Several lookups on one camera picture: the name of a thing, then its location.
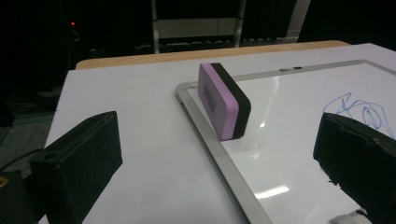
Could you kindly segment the power strip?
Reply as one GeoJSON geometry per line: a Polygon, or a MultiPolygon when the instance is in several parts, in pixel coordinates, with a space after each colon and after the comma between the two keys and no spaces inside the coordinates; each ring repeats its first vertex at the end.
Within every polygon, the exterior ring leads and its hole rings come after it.
{"type": "Polygon", "coordinates": [[[287,37],[278,37],[278,38],[244,38],[241,43],[243,44],[286,44],[286,43],[296,43],[298,40],[298,36],[287,36],[287,37]]]}

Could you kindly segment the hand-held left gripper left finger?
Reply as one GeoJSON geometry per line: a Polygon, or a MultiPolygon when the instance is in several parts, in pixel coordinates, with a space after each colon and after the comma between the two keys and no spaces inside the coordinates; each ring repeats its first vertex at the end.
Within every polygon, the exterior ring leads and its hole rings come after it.
{"type": "Polygon", "coordinates": [[[29,160],[50,224],[81,224],[122,165],[115,111],[83,120],[29,160]]]}

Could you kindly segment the metal-framed whiteboard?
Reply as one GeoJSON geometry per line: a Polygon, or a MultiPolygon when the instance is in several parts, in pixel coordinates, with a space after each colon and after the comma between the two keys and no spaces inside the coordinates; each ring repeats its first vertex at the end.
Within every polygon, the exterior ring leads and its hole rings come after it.
{"type": "Polygon", "coordinates": [[[177,86],[247,224],[371,224],[313,158],[323,113],[396,138],[396,71],[366,60],[238,76],[251,102],[245,134],[218,139],[196,83],[177,86]]]}

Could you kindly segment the grey metal stand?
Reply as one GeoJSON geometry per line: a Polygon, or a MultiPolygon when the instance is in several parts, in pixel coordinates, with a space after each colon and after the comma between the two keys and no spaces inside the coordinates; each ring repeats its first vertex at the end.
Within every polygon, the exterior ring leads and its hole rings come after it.
{"type": "Polygon", "coordinates": [[[312,0],[150,0],[156,53],[244,38],[297,37],[312,0]]]}

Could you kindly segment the dark device with red light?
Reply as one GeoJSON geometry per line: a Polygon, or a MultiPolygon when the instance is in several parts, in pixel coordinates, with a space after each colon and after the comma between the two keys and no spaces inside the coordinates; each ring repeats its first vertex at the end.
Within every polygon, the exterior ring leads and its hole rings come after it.
{"type": "Polygon", "coordinates": [[[70,32],[72,34],[72,39],[75,42],[78,42],[81,39],[81,37],[80,37],[80,34],[78,32],[77,23],[74,20],[69,20],[68,21],[68,26],[69,26],[70,32]]]}

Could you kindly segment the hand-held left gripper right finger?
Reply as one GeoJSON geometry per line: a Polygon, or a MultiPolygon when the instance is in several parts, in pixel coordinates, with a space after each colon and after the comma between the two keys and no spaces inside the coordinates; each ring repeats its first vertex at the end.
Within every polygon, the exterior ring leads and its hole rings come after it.
{"type": "Polygon", "coordinates": [[[351,118],[322,115],[313,158],[373,224],[396,224],[396,140],[351,118]]]}

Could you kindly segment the wooden table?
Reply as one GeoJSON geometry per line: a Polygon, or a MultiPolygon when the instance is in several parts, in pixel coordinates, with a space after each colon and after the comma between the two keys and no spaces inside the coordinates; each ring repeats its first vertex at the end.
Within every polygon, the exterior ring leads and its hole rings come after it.
{"type": "Polygon", "coordinates": [[[325,49],[348,46],[348,43],[339,40],[314,41],[304,43],[275,44],[268,46],[253,46],[228,49],[203,49],[181,52],[167,52],[159,54],[145,54],[83,60],[76,65],[77,70],[100,67],[136,65],[147,63],[167,63],[186,60],[198,60],[217,57],[230,57],[247,54],[294,51],[306,49],[325,49]]]}

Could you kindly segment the purple and black whiteboard eraser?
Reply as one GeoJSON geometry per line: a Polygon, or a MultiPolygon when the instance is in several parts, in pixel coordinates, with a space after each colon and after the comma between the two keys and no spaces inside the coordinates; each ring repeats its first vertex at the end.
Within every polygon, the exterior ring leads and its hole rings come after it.
{"type": "Polygon", "coordinates": [[[251,102],[221,63],[201,63],[198,95],[219,140],[245,134],[251,102]]]}

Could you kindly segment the white table cover sheet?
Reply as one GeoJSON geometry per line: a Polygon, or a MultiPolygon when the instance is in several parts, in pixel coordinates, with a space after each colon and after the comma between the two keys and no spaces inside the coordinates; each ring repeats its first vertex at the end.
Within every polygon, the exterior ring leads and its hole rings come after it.
{"type": "MultiPolygon", "coordinates": [[[[234,76],[356,60],[396,71],[396,51],[374,44],[213,58],[234,76]]],[[[117,112],[120,126],[122,166],[84,224],[246,222],[177,99],[177,85],[195,81],[199,65],[186,60],[69,72],[49,139],[106,111],[117,112]]]]}

